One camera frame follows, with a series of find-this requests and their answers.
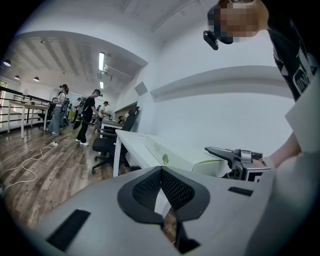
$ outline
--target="black railing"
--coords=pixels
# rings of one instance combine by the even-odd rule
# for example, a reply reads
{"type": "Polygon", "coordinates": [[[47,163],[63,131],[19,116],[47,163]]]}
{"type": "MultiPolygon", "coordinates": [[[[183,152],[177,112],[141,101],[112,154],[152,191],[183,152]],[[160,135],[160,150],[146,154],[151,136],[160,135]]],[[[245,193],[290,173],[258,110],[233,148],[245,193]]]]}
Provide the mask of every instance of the black railing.
{"type": "MultiPolygon", "coordinates": [[[[16,91],[16,90],[12,90],[12,89],[9,89],[9,88],[5,88],[5,87],[0,87],[0,91],[4,91],[4,92],[7,92],[7,93],[10,93],[10,94],[13,94],[13,99],[12,98],[5,98],[5,97],[0,97],[0,100],[3,100],[3,101],[13,101],[13,102],[20,102],[20,103],[27,103],[28,101],[32,101],[34,102],[35,105],[42,105],[42,106],[48,106],[48,103],[50,103],[51,101],[50,100],[47,100],[47,99],[43,99],[43,98],[39,98],[39,97],[35,97],[35,96],[32,96],[32,95],[24,95],[22,92],[20,91],[16,91]]],[[[15,109],[23,109],[22,106],[15,106],[14,107],[15,109]]],[[[11,115],[21,115],[21,113],[10,113],[10,116],[11,115]]],[[[29,118],[29,115],[30,115],[30,109],[28,108],[27,109],[27,113],[26,113],[27,117],[24,118],[24,120],[26,120],[26,123],[28,124],[29,123],[29,120],[31,120],[31,118],[29,118]]],[[[7,113],[0,113],[0,116],[8,116],[7,113]]],[[[21,121],[22,119],[13,119],[13,120],[10,120],[10,122],[14,122],[14,121],[21,121]]]]}

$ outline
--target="white cable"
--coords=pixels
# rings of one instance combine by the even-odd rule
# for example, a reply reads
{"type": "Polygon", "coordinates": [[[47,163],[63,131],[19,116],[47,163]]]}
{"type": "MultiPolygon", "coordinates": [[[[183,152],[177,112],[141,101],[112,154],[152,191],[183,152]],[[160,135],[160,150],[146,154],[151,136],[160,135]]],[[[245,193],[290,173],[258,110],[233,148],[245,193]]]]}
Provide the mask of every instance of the white cable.
{"type": "Polygon", "coordinates": [[[50,143],[48,146],[41,147],[41,148],[40,148],[40,154],[35,154],[35,155],[32,156],[31,158],[23,161],[23,163],[20,164],[20,166],[15,167],[15,168],[11,168],[11,169],[7,169],[7,170],[5,170],[5,171],[0,175],[0,178],[1,178],[7,171],[12,171],[12,170],[18,169],[18,168],[20,168],[20,167],[22,167],[22,168],[25,169],[26,171],[29,171],[29,172],[31,172],[31,173],[33,173],[33,174],[35,175],[35,178],[32,179],[32,180],[22,180],[22,181],[18,181],[18,182],[16,182],[16,183],[13,183],[13,184],[7,186],[7,187],[4,189],[1,198],[3,198],[3,197],[5,196],[6,191],[7,191],[8,188],[10,188],[10,187],[12,187],[12,186],[14,186],[14,185],[16,185],[16,184],[18,184],[18,183],[34,182],[34,181],[38,178],[37,174],[35,174],[32,170],[29,170],[29,169],[27,169],[27,168],[24,167],[24,163],[27,162],[27,161],[29,161],[29,160],[36,160],[36,161],[37,161],[37,160],[41,160],[41,159],[44,157],[44,155],[43,155],[43,153],[42,153],[42,151],[43,151],[44,149],[52,149],[52,150],[53,150],[53,149],[57,148],[57,146],[58,146],[58,145],[56,145],[55,147],[50,147],[50,145],[52,145],[52,143],[50,143]]]}

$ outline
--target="mesh panel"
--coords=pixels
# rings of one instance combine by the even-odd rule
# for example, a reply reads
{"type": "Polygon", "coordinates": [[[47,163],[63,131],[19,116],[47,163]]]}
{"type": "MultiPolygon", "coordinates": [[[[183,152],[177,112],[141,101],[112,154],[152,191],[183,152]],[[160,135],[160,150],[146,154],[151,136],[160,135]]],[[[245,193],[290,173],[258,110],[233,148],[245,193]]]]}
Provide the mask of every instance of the mesh panel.
{"type": "Polygon", "coordinates": [[[162,171],[161,188],[175,211],[189,203],[195,196],[195,191],[191,186],[166,171],[162,171]]]}
{"type": "Polygon", "coordinates": [[[140,205],[154,211],[160,188],[161,171],[159,170],[135,185],[132,190],[132,196],[140,205]]]}

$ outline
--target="black office chair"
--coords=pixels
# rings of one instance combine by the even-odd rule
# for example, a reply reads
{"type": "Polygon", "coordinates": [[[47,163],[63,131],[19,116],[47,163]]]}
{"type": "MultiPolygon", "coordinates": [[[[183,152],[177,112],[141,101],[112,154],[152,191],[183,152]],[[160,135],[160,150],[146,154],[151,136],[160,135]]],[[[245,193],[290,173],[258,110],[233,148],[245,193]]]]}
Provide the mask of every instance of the black office chair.
{"type": "MultiPolygon", "coordinates": [[[[128,113],[129,113],[129,116],[127,117],[122,127],[122,131],[130,132],[137,119],[137,116],[139,113],[139,107],[134,107],[130,109],[128,113]]],[[[116,142],[117,134],[100,132],[100,135],[102,135],[103,138],[95,139],[92,145],[92,149],[96,152],[101,152],[101,154],[104,155],[104,156],[97,155],[94,157],[94,160],[96,161],[97,159],[102,159],[103,161],[92,167],[92,170],[91,170],[92,174],[96,173],[95,169],[97,167],[103,166],[105,164],[108,164],[108,163],[111,164],[112,168],[114,166],[114,155],[116,150],[116,146],[114,145],[114,143],[116,142]]],[[[120,156],[124,156],[126,153],[127,153],[127,149],[124,146],[122,146],[120,151],[120,156]]]]}

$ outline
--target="black rubber pad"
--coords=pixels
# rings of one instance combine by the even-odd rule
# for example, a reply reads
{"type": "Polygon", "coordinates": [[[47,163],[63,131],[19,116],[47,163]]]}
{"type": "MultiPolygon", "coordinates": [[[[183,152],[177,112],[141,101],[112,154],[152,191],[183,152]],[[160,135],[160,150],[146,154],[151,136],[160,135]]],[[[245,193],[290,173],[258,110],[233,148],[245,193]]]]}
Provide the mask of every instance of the black rubber pad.
{"type": "Polygon", "coordinates": [[[228,189],[228,191],[231,191],[231,192],[234,192],[234,193],[237,193],[237,194],[241,194],[241,195],[244,195],[244,196],[248,196],[248,197],[250,197],[252,195],[252,193],[254,192],[253,190],[244,189],[244,188],[236,187],[236,186],[230,187],[228,189]]]}
{"type": "Polygon", "coordinates": [[[76,237],[91,213],[76,209],[46,240],[61,251],[65,251],[76,237]]]}

